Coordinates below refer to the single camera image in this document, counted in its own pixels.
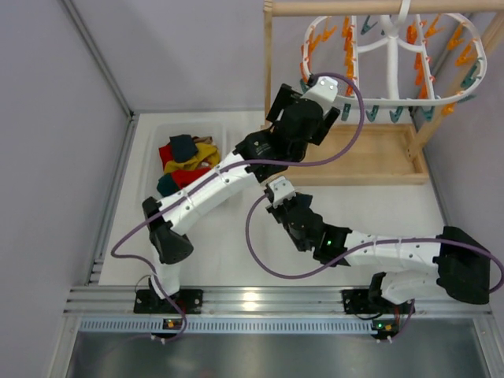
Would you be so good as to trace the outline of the dark navy sock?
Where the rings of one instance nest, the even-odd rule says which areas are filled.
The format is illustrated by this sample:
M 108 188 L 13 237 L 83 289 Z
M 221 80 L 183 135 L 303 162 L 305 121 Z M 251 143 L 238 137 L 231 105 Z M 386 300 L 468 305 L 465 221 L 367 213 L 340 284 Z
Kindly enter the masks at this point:
M 177 163 L 184 163 L 198 153 L 198 148 L 191 135 L 182 134 L 171 137 L 170 146 L 173 160 Z

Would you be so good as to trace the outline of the navy christmas pattern sock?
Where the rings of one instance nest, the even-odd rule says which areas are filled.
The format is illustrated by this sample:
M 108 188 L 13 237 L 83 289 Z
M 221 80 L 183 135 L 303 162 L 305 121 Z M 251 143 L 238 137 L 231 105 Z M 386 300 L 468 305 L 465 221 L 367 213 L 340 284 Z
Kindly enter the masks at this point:
M 296 210 L 298 212 L 311 212 L 311 204 L 313 201 L 312 195 L 307 195 L 303 193 L 296 193 Z

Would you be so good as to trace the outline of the red christmas sock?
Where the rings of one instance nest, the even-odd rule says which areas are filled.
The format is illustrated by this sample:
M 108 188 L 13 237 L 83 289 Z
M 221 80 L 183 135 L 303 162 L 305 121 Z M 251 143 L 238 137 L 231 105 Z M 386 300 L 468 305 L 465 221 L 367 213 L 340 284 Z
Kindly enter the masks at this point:
M 171 173 L 172 180 L 178 188 L 185 188 L 195 182 L 200 177 L 204 176 L 211 170 L 209 167 L 195 170 L 177 170 Z

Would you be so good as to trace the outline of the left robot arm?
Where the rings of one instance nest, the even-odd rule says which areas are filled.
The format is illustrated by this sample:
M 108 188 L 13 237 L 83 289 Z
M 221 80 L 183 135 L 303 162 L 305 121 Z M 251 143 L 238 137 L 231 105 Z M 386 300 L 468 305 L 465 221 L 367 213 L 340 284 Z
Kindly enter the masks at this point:
M 339 116 L 333 106 L 337 94 L 337 82 L 327 76 L 311 83 L 305 94 L 282 85 L 266 117 L 270 128 L 247 135 L 183 190 L 143 202 L 156 271 L 150 290 L 156 299 L 180 289 L 182 262 L 194 250 L 187 231 L 228 198 L 285 171 L 287 162 L 303 161 L 308 145 L 320 145 Z

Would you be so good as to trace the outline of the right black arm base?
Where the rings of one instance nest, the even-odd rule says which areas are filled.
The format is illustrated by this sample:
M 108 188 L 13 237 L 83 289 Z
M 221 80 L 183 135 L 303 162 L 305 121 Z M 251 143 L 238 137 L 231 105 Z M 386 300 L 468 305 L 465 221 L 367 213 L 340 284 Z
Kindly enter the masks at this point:
M 342 290 L 341 295 L 346 315 L 362 320 L 375 320 L 384 314 L 393 313 L 391 305 L 371 300 L 368 289 L 346 289 Z

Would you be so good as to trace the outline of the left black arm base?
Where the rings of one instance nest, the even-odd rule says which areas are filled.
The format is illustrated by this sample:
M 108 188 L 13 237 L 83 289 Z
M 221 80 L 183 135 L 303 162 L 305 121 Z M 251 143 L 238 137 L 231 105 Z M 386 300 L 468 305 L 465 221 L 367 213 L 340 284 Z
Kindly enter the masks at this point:
M 181 289 L 172 299 L 185 314 L 200 314 L 203 304 L 203 290 Z M 137 314 L 177 314 L 177 310 L 150 289 L 135 293 L 133 313 Z

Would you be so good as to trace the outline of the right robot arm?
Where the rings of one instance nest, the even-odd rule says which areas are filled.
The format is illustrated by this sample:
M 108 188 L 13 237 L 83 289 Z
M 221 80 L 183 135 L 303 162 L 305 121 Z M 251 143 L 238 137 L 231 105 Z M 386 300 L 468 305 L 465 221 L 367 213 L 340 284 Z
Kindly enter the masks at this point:
M 441 295 L 488 304 L 491 260 L 476 252 L 480 244 L 460 228 L 446 226 L 424 242 L 407 242 L 327 224 L 311 210 L 311 202 L 311 196 L 297 195 L 266 210 L 299 251 L 311 252 L 322 265 L 377 268 L 368 294 L 373 305 Z

